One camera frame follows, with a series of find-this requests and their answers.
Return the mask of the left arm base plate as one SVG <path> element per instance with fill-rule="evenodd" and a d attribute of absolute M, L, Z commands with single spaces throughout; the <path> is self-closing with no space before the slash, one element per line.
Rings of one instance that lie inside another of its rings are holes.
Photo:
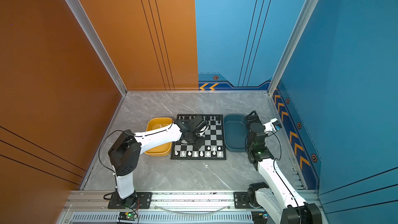
<path fill-rule="evenodd" d="M 149 209 L 152 192 L 135 192 L 131 196 L 121 199 L 116 191 L 105 194 L 103 199 L 108 201 L 109 209 Z"/>

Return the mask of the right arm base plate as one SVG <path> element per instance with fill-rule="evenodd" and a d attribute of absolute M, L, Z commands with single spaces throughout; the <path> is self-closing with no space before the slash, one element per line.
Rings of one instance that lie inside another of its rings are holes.
<path fill-rule="evenodd" d="M 234 207 L 236 209 L 247 209 L 247 208 L 257 208 L 250 202 L 250 197 L 248 192 L 234 192 Z"/>

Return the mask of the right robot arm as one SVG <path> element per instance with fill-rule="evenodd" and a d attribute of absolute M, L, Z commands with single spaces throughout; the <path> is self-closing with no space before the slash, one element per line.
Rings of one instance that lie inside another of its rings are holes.
<path fill-rule="evenodd" d="M 248 188 L 249 202 L 263 208 L 276 224 L 322 224 L 322 214 L 315 203 L 308 203 L 289 183 L 275 157 L 265 144 L 282 125 L 278 119 L 263 124 L 256 111 L 245 116 L 248 129 L 246 153 L 249 162 L 264 178 L 263 183 Z"/>

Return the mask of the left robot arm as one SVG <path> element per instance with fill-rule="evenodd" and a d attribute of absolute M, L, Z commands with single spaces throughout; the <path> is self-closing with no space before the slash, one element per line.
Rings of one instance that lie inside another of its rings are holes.
<path fill-rule="evenodd" d="M 178 141 L 186 141 L 189 145 L 200 148 L 205 143 L 204 134 L 207 129 L 208 122 L 195 115 L 192 119 L 179 119 L 165 127 L 147 132 L 122 131 L 108 151 L 118 199 L 136 201 L 133 171 L 141 154 L 163 144 Z"/>

